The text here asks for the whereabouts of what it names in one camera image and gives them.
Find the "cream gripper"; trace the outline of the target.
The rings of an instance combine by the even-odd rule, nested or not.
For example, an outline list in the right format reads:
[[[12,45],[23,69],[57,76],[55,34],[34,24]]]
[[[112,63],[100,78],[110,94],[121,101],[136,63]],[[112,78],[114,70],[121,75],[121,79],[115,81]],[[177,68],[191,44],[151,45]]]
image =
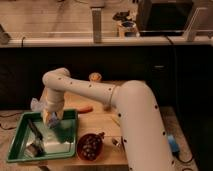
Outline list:
[[[63,119],[63,111],[59,110],[57,112],[49,112],[48,110],[44,109],[42,111],[41,116],[42,116],[43,122],[45,124],[48,124],[49,120],[52,116],[56,116],[59,120],[62,120]]]

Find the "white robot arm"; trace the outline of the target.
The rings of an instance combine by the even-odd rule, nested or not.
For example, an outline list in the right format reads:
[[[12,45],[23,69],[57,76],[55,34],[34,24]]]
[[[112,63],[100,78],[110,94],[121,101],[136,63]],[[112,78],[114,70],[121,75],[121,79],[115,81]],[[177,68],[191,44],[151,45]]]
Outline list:
[[[66,68],[46,72],[42,81],[50,113],[61,112],[66,91],[117,109],[130,171],[175,171],[156,98],[145,82],[131,80],[118,86],[77,80]]]

